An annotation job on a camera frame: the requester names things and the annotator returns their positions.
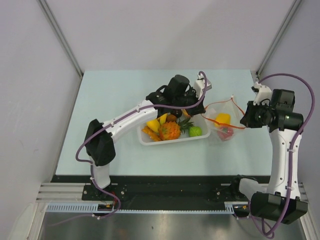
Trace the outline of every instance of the white plastic tray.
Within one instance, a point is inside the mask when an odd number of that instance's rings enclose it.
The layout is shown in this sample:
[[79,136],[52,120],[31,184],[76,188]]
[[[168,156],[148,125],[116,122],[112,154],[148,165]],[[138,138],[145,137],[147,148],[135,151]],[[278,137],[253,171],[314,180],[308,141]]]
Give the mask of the white plastic tray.
[[189,133],[185,131],[184,134],[181,134],[181,136],[175,140],[153,141],[148,134],[142,132],[142,129],[146,126],[146,124],[144,123],[137,128],[139,142],[142,145],[151,146],[151,145],[170,144],[170,143],[178,143],[178,142],[184,142],[189,140],[204,139],[209,137],[211,131],[210,129],[208,129],[205,119],[200,114],[193,116],[190,121],[194,122],[194,126],[200,127],[202,129],[201,136],[190,137]]

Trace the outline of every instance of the red fruit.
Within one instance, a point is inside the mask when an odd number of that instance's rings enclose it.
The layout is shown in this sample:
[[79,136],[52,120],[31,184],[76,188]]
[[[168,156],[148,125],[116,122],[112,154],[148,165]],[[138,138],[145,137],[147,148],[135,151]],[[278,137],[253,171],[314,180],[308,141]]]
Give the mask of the red fruit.
[[234,135],[234,130],[231,127],[222,126],[217,134],[222,141],[228,141]]
[[177,117],[173,114],[170,114],[166,117],[166,122],[176,122],[177,121]]

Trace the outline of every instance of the white wall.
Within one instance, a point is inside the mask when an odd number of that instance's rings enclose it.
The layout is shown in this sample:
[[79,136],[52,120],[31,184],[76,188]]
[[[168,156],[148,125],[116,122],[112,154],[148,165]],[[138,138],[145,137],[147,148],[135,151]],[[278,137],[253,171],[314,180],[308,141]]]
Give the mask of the white wall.
[[257,70],[293,0],[48,0],[82,70]]
[[[305,0],[292,25],[276,49],[263,75],[295,74],[310,83],[315,93],[315,111],[306,126],[299,150],[299,180],[303,182],[317,226],[320,227],[320,1]],[[295,79],[277,77],[266,80],[272,88],[295,91],[295,112],[307,116],[311,104],[309,91]]]
[[80,79],[36,0],[0,8],[0,239],[35,201],[64,139]]

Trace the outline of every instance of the green lime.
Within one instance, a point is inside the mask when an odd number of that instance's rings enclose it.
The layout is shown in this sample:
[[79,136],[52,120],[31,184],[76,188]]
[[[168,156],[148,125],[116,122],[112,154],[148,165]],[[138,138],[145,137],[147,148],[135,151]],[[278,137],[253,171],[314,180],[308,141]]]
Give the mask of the green lime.
[[202,135],[202,129],[199,126],[192,126],[189,128],[190,137],[198,137]]

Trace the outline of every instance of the light blue table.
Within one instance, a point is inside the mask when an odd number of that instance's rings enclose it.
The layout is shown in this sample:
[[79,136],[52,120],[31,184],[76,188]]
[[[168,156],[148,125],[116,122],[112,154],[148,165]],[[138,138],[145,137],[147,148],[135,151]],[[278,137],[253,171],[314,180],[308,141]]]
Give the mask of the light blue table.
[[[119,116],[135,107],[149,93],[184,75],[193,85],[199,70],[123,70],[86,71],[72,113],[56,175],[89,175],[88,163],[77,162],[75,154],[84,141],[88,124]],[[204,70],[212,83],[204,105],[235,95],[246,109],[255,98],[249,70]],[[234,139],[212,145],[208,139],[174,144],[144,146],[137,130],[132,129],[115,145],[116,157],[110,164],[111,175],[131,176],[216,176],[270,175],[272,145],[267,129],[246,129]],[[85,149],[81,158],[88,159]]]

